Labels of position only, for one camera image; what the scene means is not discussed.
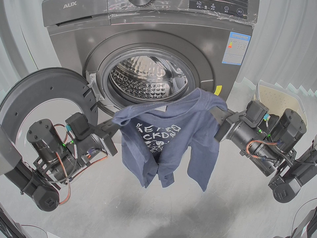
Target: aux logo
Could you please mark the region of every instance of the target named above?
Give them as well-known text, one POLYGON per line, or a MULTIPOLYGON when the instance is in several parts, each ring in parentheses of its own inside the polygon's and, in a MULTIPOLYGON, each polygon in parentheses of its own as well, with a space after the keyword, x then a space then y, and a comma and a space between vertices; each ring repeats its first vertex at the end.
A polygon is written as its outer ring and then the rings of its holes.
POLYGON ((68 8, 68 7, 72 7, 72 6, 74 6, 74 5, 77 5, 76 2, 77 2, 77 1, 71 2, 70 4, 68 3, 68 4, 64 5, 64 8, 63 8, 63 9, 68 8))

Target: white graphic print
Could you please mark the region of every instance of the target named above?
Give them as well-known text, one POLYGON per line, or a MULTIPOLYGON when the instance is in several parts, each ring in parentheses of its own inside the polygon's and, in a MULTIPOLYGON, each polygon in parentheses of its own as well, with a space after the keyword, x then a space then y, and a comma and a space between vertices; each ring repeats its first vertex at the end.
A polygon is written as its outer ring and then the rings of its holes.
POLYGON ((175 137, 176 133, 181 130, 179 126, 174 124, 165 129, 146 123, 138 123, 136 128, 151 153, 162 152, 164 145, 167 144, 171 138, 175 137))

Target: white curtain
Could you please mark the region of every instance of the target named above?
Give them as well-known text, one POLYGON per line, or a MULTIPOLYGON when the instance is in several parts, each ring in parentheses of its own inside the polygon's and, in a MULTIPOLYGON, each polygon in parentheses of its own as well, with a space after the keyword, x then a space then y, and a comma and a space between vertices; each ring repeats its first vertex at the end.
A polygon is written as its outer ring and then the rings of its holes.
MULTIPOLYGON (((3 0, 13 41, 25 65, 14 65, 0 42, 0 94, 26 71, 60 66, 43 26, 43 0, 3 0)), ((237 78, 317 90, 317 0, 261 0, 258 22, 237 78)))

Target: energy label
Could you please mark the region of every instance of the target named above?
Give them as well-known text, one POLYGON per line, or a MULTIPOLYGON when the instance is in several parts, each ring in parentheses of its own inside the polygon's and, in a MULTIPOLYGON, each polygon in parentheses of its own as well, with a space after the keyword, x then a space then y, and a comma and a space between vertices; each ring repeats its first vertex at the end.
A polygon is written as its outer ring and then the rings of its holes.
POLYGON ((250 35, 230 32, 222 63, 241 65, 250 39, 250 35))

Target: plastic wrap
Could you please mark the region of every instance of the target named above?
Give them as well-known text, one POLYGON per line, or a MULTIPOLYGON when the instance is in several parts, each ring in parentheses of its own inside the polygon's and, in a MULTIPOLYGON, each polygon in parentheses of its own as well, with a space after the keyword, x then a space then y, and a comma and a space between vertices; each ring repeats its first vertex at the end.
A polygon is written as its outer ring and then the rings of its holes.
POLYGON ((144 6, 135 6, 129 0, 108 0, 108 13, 110 18, 118 18, 126 15, 136 17, 144 15, 142 10, 156 11, 156 15, 164 11, 181 11, 254 27, 257 22, 259 2, 260 0, 151 0, 144 6))

